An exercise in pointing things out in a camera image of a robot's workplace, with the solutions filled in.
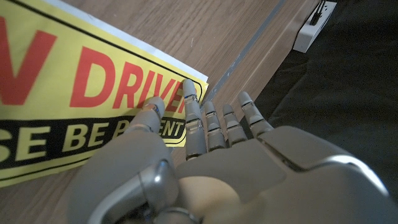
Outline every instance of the black cloth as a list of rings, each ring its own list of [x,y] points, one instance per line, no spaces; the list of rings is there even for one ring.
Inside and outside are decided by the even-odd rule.
[[[255,101],[274,127],[298,127],[364,161],[396,202],[397,40],[398,1],[338,1],[308,52],[291,51]]]

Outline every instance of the robotic hand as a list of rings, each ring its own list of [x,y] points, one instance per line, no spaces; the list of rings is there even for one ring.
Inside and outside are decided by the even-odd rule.
[[[297,128],[273,128],[247,93],[239,102],[254,139],[230,105],[205,104],[208,153],[195,88],[183,83],[187,161],[176,169],[157,134],[151,98],[124,134],[88,160],[70,187],[71,224],[396,223],[398,209],[376,174],[350,153]]]

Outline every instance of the white device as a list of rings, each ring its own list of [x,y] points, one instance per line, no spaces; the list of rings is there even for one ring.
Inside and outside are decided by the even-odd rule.
[[[335,9],[337,3],[327,1],[321,8],[321,16],[318,22],[313,26],[310,25],[312,17],[315,15],[318,8],[316,8],[308,20],[305,22],[303,27],[297,34],[296,41],[294,42],[293,50],[297,50],[299,52],[307,52],[310,48],[311,44],[317,38],[318,34],[323,29],[323,26],[328,22],[331,13]]]

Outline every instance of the wooden surface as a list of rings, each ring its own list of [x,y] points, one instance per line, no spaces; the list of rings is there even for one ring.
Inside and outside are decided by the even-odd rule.
[[[219,114],[223,103],[230,103],[240,119],[243,113],[234,102],[238,93],[247,91],[253,99],[260,94],[291,50],[297,32],[318,1],[66,2],[209,76],[208,91],[219,83],[264,21],[269,20],[264,32],[213,98]],[[183,162],[185,152],[177,149],[173,157],[175,164],[179,164]],[[67,223],[68,194],[65,189],[77,170],[0,189],[0,222]]]

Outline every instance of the yellow sticker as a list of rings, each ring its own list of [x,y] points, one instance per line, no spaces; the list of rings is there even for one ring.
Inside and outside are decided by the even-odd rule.
[[[182,82],[205,82],[42,1],[0,2],[0,187],[82,165],[122,134],[146,99],[159,135],[185,144]]]

